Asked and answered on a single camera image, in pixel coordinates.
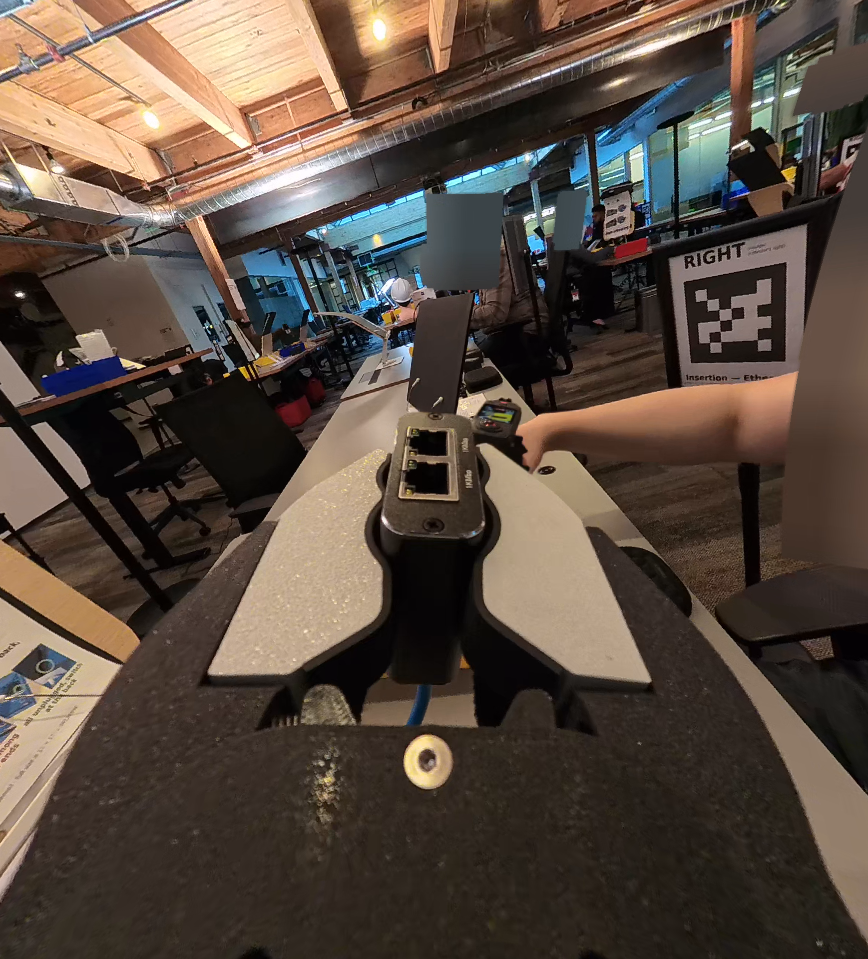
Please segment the black curved board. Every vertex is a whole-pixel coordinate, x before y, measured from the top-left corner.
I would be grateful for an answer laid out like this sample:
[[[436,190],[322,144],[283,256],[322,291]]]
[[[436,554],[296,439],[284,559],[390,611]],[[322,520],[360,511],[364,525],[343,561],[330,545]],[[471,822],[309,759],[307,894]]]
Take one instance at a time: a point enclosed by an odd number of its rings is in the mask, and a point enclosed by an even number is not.
[[[424,299],[417,306],[407,403],[428,414],[455,414],[463,378],[472,293]]]

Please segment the black office chair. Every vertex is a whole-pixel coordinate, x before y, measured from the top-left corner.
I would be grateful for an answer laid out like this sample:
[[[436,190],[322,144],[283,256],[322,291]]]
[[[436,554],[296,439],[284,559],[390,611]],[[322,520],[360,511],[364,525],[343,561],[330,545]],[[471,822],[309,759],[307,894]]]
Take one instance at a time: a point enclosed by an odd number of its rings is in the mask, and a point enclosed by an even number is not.
[[[259,387],[241,374],[154,409],[216,481],[245,534],[264,521],[307,455]]]
[[[168,446],[145,455],[129,428],[97,405],[84,404],[60,414],[54,426],[85,467],[94,491],[110,502],[143,546],[145,557],[163,567],[174,563],[159,537],[173,518],[193,521],[201,536],[210,534],[210,526],[195,514],[201,501],[179,500],[167,488],[184,486],[180,474],[195,460],[186,446]],[[167,498],[167,508],[154,521],[147,521],[130,498],[141,490],[160,490]]]

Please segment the black floor lamp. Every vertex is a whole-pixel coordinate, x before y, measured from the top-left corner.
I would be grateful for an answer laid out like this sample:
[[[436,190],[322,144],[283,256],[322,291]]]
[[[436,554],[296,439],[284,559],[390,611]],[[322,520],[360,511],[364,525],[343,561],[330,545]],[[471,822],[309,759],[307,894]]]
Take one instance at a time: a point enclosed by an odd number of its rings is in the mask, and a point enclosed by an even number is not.
[[[87,495],[81,487],[73,480],[64,466],[57,460],[57,457],[44,444],[44,441],[37,436],[33,427],[27,425],[16,408],[10,403],[9,399],[0,389],[0,417],[6,425],[20,439],[21,443],[32,453],[37,462],[44,468],[46,473],[56,482],[74,503],[89,525],[98,534],[105,545],[115,553],[117,559],[127,569],[128,573],[136,579],[145,593],[149,596],[149,602],[143,606],[144,610],[157,607],[162,613],[170,610],[175,602],[164,590],[154,581],[152,575],[145,569],[140,561],[134,557],[125,543],[117,536],[114,529],[103,518],[98,509],[90,502]]]

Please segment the black wrist rest pad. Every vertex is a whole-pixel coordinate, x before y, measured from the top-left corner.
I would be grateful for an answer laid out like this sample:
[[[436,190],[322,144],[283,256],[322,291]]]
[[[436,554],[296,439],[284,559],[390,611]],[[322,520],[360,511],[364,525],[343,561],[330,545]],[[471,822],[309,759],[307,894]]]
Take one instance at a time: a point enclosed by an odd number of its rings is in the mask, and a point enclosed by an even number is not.
[[[659,555],[634,545],[622,545],[620,550],[685,617],[692,617],[692,594]]]

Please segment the person's right forearm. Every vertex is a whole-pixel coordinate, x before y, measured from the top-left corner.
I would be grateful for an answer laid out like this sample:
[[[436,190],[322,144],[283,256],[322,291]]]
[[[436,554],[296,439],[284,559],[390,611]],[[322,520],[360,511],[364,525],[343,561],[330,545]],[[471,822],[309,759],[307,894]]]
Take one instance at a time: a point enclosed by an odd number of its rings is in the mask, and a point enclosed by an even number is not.
[[[552,448],[663,465],[786,461],[798,374],[666,390],[563,414]]]

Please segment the black framed marker sign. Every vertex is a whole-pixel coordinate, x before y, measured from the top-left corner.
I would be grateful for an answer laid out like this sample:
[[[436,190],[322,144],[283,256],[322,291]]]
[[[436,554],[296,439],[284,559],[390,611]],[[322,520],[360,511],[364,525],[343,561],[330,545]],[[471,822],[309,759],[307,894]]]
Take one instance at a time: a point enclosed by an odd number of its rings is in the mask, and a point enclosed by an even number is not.
[[[667,387],[795,373],[841,194],[652,249]]]

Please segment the long silver spiral duct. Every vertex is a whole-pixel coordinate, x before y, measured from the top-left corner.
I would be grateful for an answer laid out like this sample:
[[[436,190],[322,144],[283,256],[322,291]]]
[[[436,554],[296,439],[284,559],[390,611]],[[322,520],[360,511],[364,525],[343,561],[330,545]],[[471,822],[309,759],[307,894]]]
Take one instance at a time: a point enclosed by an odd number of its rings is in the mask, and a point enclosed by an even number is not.
[[[363,129],[350,141],[331,144],[311,138],[297,149],[277,150],[267,155],[274,162],[267,173],[253,167],[230,185],[215,184],[201,193],[140,204],[69,175],[10,162],[0,169],[0,203],[72,222],[167,229],[416,143],[435,154],[430,163],[439,168],[488,150],[475,147],[473,138],[503,109],[512,108],[514,118],[530,126],[567,126],[661,87],[661,69],[672,68],[679,55],[700,51],[703,62],[719,64],[724,42],[718,31],[774,7],[776,2],[699,7],[644,36],[618,39],[557,67],[532,69],[464,101],[441,101],[411,111],[392,124]],[[710,33],[715,37],[708,41]]]

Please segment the blue storage bin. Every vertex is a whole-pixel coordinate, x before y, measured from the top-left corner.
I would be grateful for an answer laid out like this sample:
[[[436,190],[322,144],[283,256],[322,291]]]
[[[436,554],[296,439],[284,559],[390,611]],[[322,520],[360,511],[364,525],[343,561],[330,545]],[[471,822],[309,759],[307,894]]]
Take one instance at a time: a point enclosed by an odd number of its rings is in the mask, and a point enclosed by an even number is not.
[[[129,372],[118,356],[112,356],[92,363],[61,368],[44,375],[41,378],[41,387],[45,395],[66,396],[110,383]]]

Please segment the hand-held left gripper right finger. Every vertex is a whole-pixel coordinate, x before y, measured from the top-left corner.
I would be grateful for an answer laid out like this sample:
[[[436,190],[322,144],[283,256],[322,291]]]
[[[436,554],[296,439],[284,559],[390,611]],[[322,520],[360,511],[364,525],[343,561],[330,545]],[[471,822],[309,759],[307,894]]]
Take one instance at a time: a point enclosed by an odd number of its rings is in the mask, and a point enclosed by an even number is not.
[[[498,726],[537,689],[564,714],[587,692],[644,693],[652,678],[582,518],[482,444],[488,536],[473,567],[463,656],[475,721]]]

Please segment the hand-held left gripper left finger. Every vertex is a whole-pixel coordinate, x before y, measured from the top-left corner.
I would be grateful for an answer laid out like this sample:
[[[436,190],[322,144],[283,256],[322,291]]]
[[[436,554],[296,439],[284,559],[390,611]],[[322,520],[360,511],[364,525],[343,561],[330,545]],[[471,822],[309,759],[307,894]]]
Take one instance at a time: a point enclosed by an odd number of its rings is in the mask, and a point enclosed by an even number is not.
[[[393,657],[392,573],[378,527],[386,452],[325,479],[276,522],[206,671],[280,691],[300,723],[359,723]]]

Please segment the wooden desk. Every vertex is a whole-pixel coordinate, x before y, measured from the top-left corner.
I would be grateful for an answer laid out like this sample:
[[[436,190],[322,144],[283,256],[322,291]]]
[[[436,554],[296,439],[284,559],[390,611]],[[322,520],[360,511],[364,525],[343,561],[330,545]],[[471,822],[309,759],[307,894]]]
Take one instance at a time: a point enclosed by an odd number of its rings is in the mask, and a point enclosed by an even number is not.
[[[17,412],[25,423],[34,426],[56,420],[92,400],[100,401],[105,410],[119,409],[125,404],[178,385],[188,365],[198,364],[202,357],[212,354],[212,350],[185,354],[155,366],[128,372],[84,390],[31,401],[18,407]]]

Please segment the black ethernet splitter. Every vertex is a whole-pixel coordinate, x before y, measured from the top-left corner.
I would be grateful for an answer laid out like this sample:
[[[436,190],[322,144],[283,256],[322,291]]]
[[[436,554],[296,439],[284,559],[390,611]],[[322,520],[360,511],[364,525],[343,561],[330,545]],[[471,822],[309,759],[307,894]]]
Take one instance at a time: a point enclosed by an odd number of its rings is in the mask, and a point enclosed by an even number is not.
[[[455,414],[405,414],[379,526],[392,577],[393,681],[442,686],[453,680],[473,563],[486,528],[470,421]]]

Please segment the instruction sign board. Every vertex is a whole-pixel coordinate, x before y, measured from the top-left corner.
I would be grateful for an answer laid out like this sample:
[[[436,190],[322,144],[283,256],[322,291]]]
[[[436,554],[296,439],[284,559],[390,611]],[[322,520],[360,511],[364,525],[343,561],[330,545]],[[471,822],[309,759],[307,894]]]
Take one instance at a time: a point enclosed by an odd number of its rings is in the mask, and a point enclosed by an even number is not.
[[[124,622],[0,540],[0,875],[139,643]]]

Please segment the person's right hand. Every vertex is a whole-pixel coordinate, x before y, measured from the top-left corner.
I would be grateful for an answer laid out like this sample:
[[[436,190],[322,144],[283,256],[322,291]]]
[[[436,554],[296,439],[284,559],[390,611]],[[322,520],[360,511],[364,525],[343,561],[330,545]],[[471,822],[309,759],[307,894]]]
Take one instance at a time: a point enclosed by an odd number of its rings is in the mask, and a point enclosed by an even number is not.
[[[518,426],[516,434],[523,446],[522,464],[528,470],[536,470],[547,452],[565,449],[561,433],[566,415],[540,414]]]

